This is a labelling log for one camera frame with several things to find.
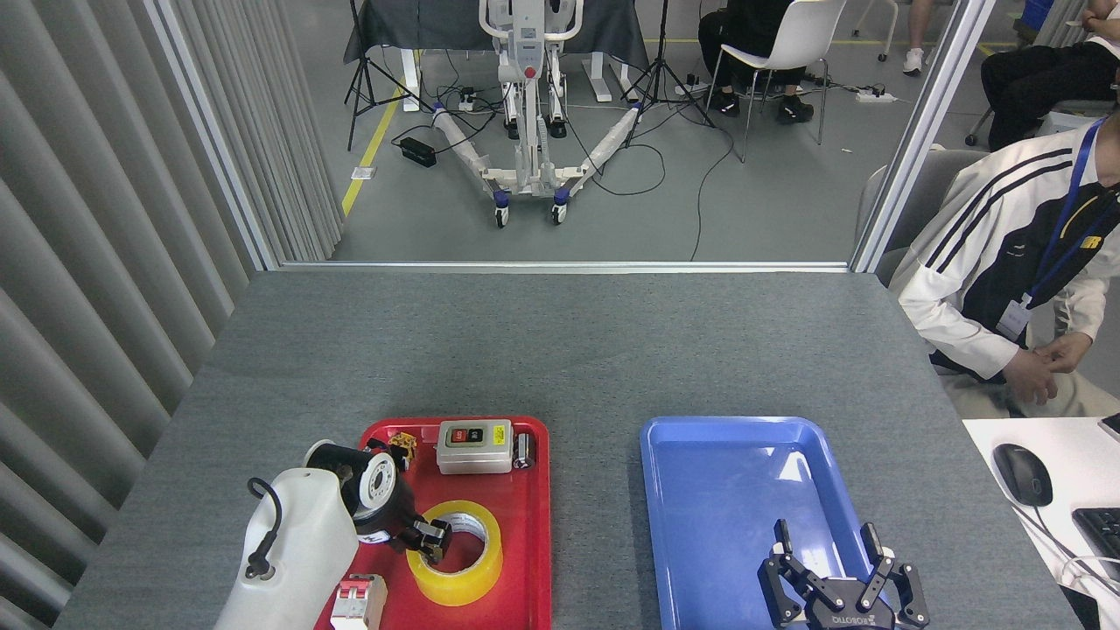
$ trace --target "power strip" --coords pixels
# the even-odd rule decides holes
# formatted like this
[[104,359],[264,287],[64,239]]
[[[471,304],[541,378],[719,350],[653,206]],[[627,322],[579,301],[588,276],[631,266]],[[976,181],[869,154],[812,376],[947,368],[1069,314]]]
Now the power strip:
[[856,92],[856,102],[857,103],[893,103],[893,102],[895,102],[898,99],[896,99],[895,96],[893,96],[890,94],[890,92],[884,92],[883,94],[879,94],[878,96],[876,96],[875,94],[871,94],[867,90],[860,90],[859,92]]

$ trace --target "yellow tape roll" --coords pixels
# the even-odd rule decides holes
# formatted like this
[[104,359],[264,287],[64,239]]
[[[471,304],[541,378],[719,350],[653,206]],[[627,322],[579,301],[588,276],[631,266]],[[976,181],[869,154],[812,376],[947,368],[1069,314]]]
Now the yellow tape roll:
[[483,553],[467,568],[442,573],[428,565],[417,552],[408,552],[409,568],[426,597],[445,606],[461,606],[485,595],[502,575],[502,531],[486,508],[473,501],[445,501],[427,512],[428,521],[439,519],[451,531],[466,531],[483,541]]

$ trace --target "tripod stand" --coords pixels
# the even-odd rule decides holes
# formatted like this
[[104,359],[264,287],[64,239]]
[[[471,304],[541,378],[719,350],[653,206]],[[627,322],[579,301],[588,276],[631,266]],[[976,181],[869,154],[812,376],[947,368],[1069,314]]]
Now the tripod stand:
[[[650,63],[650,67],[646,68],[645,72],[640,74],[637,78],[634,80],[634,83],[631,85],[629,90],[623,93],[623,99],[626,99],[632,91],[638,90],[637,87],[638,83],[641,83],[643,78],[648,76],[650,83],[646,85],[646,89],[644,91],[638,90],[642,92],[642,111],[645,111],[650,105],[656,103],[678,102],[669,99],[662,99],[661,96],[657,95],[662,85],[661,73],[666,72],[669,73],[669,76],[671,76],[673,81],[676,82],[676,86],[680,87],[680,91],[684,94],[684,98],[688,99],[689,103],[691,103],[694,108],[700,110],[700,115],[703,117],[703,120],[706,123],[708,123],[708,127],[716,127],[716,123],[711,121],[711,118],[708,115],[708,112],[706,112],[704,109],[700,106],[700,102],[692,96],[692,92],[689,91],[689,89],[684,85],[681,78],[676,76],[676,73],[673,72],[673,68],[669,67],[669,63],[665,62],[665,20],[668,19],[668,17],[669,17],[669,0],[662,0],[661,33],[657,35],[657,56],[654,57],[653,62]],[[634,127],[637,127],[636,120],[634,121]]]
[[[346,142],[347,151],[349,151],[354,146],[354,126],[357,122],[357,117],[377,105],[384,105],[385,103],[392,103],[393,101],[401,101],[404,99],[416,99],[422,110],[432,113],[436,111],[431,108],[431,105],[423,102],[423,99],[421,99],[418,94],[413,94],[411,90],[398,81],[395,76],[385,72],[385,68],[373,63],[368,55],[368,46],[365,43],[365,35],[362,33],[362,22],[357,15],[357,4],[355,3],[355,0],[349,0],[349,2],[351,16],[354,18],[354,33],[357,35],[358,46],[362,49],[362,56],[357,59],[357,70],[354,71],[354,78],[351,80],[349,90],[346,91],[346,98],[343,99],[343,104],[346,104],[349,101],[351,94],[354,95],[354,111],[351,115],[351,135],[349,140]],[[370,78],[371,66],[392,81],[393,84],[400,89],[400,93],[389,99],[383,99],[381,101],[376,100],[373,96],[373,81]]]

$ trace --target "gray carpet surface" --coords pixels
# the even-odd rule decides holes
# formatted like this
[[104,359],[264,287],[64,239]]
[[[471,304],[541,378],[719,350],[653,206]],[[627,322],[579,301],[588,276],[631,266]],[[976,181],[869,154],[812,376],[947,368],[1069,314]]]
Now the gray carpet surface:
[[56,628],[211,628],[249,476],[450,415],[550,432],[557,630],[660,627],[638,434],[671,415],[820,425],[859,518],[918,567],[931,628],[1075,627],[872,276],[366,269],[253,280]]

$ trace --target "blue lanyard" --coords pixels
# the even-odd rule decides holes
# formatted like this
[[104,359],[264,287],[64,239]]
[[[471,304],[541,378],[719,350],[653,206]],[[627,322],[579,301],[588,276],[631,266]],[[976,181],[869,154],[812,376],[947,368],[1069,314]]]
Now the blue lanyard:
[[[1089,128],[1089,131],[1085,133],[1085,137],[1081,140],[1081,149],[1077,151],[1077,161],[1073,165],[1073,175],[1070,176],[1070,193],[1065,196],[1065,206],[1062,209],[1062,215],[1058,217],[1057,224],[1054,225],[1054,232],[1051,234],[1049,244],[1046,245],[1046,251],[1043,252],[1043,258],[1042,260],[1039,260],[1038,265],[1039,272],[1042,271],[1043,266],[1046,265],[1046,261],[1049,260],[1051,254],[1054,252],[1054,248],[1057,247],[1057,242],[1062,237],[1062,230],[1065,228],[1065,224],[1070,221],[1070,215],[1073,213],[1073,204],[1076,203],[1077,201],[1077,188],[1081,187],[1081,176],[1084,174],[1085,164],[1089,161],[1089,152],[1093,146],[1093,138],[1096,137],[1096,130],[1100,129],[1101,123],[1103,122],[1104,122],[1103,118],[1094,122],[1093,126]],[[1085,233],[1082,235],[1081,239],[1079,239],[1077,242],[1084,240],[1084,237],[1088,237],[1090,232],[1095,230],[1101,224],[1101,221],[1103,219],[1104,214],[1096,217],[1096,221],[1089,226],[1089,230],[1085,231]],[[1073,257],[1073,254],[1076,253],[1076,251],[1077,251],[1076,247],[1072,247],[1068,250],[1066,250],[1065,254],[1063,254],[1062,258],[1058,259],[1058,261],[1055,262],[1053,267],[1051,267],[1049,271],[1047,271],[1046,275],[1043,276],[1040,280],[1037,279],[1038,274],[1036,272],[1035,285],[1030,287],[1030,290],[1027,291],[1027,295],[1029,295],[1033,298],[1035,291],[1037,291],[1038,288],[1045,285],[1051,278],[1053,278],[1054,274],[1057,274],[1057,271],[1062,269],[1062,267],[1064,267],[1066,262],[1070,261],[1070,258]]]

